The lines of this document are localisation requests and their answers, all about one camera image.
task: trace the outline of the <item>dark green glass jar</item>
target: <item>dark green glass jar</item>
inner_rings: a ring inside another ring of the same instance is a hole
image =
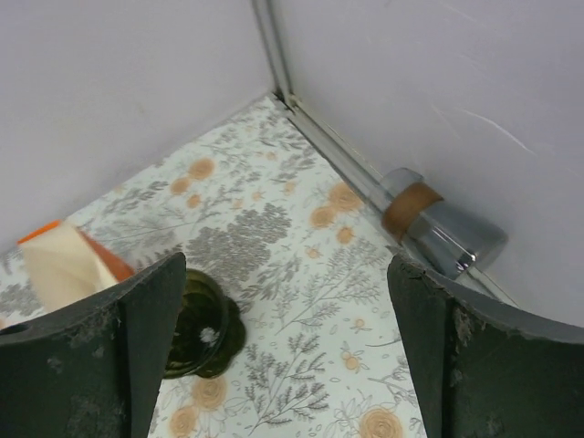
[[[204,272],[186,270],[182,309],[166,362],[165,379],[216,377],[245,344],[239,307]]]

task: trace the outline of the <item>floral pattern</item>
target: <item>floral pattern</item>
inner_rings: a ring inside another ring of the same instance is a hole
[[[137,269],[183,251],[242,309],[244,351],[217,379],[163,381],[151,438],[425,436],[385,279],[392,254],[270,98],[70,220]],[[0,256],[0,320],[42,313],[20,252]]]

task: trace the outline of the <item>brown leather band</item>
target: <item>brown leather band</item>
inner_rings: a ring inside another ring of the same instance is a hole
[[[418,214],[443,197],[423,182],[398,194],[381,218],[381,226],[400,243]]]

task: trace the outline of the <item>glass object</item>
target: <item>glass object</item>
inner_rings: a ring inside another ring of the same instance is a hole
[[[243,348],[245,326],[239,307],[212,278],[196,269],[186,277],[164,378],[216,377]]]
[[[410,169],[389,172],[369,200],[384,231],[414,258],[451,279],[470,266],[487,267],[506,242],[500,228],[448,203]]]

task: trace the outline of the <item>orange flower print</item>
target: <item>orange flower print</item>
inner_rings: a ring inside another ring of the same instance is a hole
[[[329,206],[319,207],[310,215],[310,223],[317,229],[327,228],[333,222],[335,222],[335,211]]]
[[[328,200],[335,210],[343,213],[359,210],[363,204],[361,199],[345,182],[339,182],[330,189],[330,192],[328,192]]]
[[[293,181],[288,181],[284,184],[284,194],[289,196],[294,193],[294,189],[296,189],[296,183]]]
[[[371,331],[370,328],[365,327],[365,321],[362,318],[355,319],[355,323],[351,329],[355,330],[355,333],[359,333],[360,331]]]
[[[244,200],[243,199],[236,199],[231,206],[232,210],[241,210],[244,208]]]
[[[355,356],[349,356],[348,358],[345,359],[345,367],[347,367],[347,370],[358,370],[359,369],[359,359],[357,359]]]
[[[201,203],[201,196],[198,194],[194,194],[193,196],[189,197],[186,200],[186,206],[189,208],[195,208],[197,205]]]
[[[171,193],[172,194],[183,194],[184,192],[186,192],[186,189],[189,188],[189,186],[191,185],[191,179],[190,178],[179,178],[178,180],[174,180],[174,182],[171,184]]]
[[[225,401],[227,381],[220,376],[215,379],[199,379],[191,393],[196,407],[203,411],[216,411]]]
[[[359,372],[361,369],[369,369],[369,367],[363,363],[363,359],[360,356],[363,354],[363,350],[351,352],[347,342],[343,342],[341,350],[342,353],[340,353],[340,358],[345,362],[345,368],[347,370]]]
[[[350,226],[343,226],[337,233],[337,240],[343,245],[350,244],[353,237],[355,237],[355,234]]]
[[[189,168],[189,175],[195,180],[204,180],[209,178],[213,173],[215,163],[210,158],[202,158],[197,160]]]
[[[361,438],[402,438],[400,419],[389,409],[374,408],[361,417]]]
[[[181,408],[172,415],[171,434],[174,438],[186,438],[194,431],[197,423],[197,412],[193,406]]]
[[[322,256],[322,254],[320,253],[320,251],[317,250],[317,248],[307,248],[307,255],[310,258],[320,258],[320,256]]]

